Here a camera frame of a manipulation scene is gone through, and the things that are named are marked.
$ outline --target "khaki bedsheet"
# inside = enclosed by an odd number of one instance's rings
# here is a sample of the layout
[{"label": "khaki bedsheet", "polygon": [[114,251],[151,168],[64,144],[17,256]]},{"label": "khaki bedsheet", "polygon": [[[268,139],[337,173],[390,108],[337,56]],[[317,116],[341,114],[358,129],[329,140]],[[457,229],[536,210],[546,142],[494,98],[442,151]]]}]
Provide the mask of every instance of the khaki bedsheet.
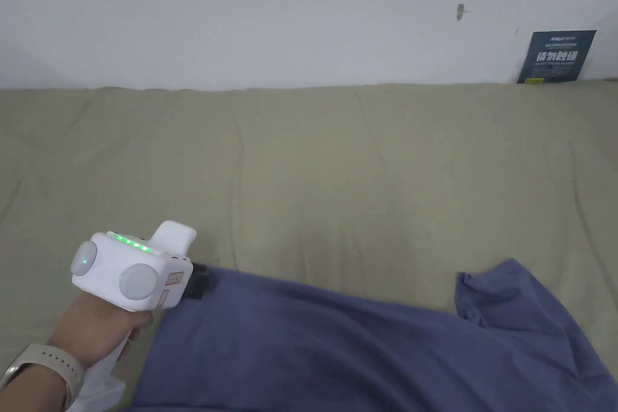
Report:
[{"label": "khaki bedsheet", "polygon": [[617,127],[603,81],[0,92],[0,361],[45,341],[84,239],[173,218],[196,261],[447,311],[515,257],[616,376]]}]

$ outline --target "white device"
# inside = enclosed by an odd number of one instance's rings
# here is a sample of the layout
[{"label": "white device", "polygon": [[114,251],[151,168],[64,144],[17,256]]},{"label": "white device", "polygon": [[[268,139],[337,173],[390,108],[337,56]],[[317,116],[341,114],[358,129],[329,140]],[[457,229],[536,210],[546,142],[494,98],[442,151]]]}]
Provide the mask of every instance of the white device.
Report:
[{"label": "white device", "polygon": [[[185,255],[196,236],[194,229],[174,221],[161,224],[147,241],[116,232],[95,233],[75,254],[73,283],[128,311],[172,308],[193,272]],[[103,412],[120,402],[125,383],[110,374],[127,338],[86,372],[69,412]]]}]

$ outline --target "watch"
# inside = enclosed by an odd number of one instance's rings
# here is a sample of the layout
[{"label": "watch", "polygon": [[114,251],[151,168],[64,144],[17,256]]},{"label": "watch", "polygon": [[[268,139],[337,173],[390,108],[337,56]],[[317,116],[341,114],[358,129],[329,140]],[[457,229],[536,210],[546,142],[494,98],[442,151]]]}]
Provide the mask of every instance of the watch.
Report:
[{"label": "watch", "polygon": [[45,344],[29,344],[26,349],[8,366],[0,378],[0,390],[11,381],[17,371],[26,364],[39,364],[55,371],[67,382],[67,395],[64,410],[75,401],[83,385],[84,371],[80,363],[69,353]]}]

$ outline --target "blue sign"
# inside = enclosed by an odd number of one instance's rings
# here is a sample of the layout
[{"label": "blue sign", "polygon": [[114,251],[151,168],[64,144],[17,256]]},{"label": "blue sign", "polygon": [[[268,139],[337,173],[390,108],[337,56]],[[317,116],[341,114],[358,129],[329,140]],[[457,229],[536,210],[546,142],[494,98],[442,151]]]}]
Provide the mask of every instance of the blue sign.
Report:
[{"label": "blue sign", "polygon": [[535,32],[518,84],[574,81],[582,71],[596,31]]}]

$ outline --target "hand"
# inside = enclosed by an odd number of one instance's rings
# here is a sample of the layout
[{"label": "hand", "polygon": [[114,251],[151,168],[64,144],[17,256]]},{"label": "hand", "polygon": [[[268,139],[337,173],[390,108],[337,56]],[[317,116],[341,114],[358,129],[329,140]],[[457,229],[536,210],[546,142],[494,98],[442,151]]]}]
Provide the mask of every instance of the hand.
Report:
[{"label": "hand", "polygon": [[[48,344],[69,353],[87,370],[118,348],[127,333],[131,332],[129,340],[134,340],[139,329],[151,325],[152,320],[150,311],[129,312],[82,291]],[[123,353],[129,346],[127,342]]]}]

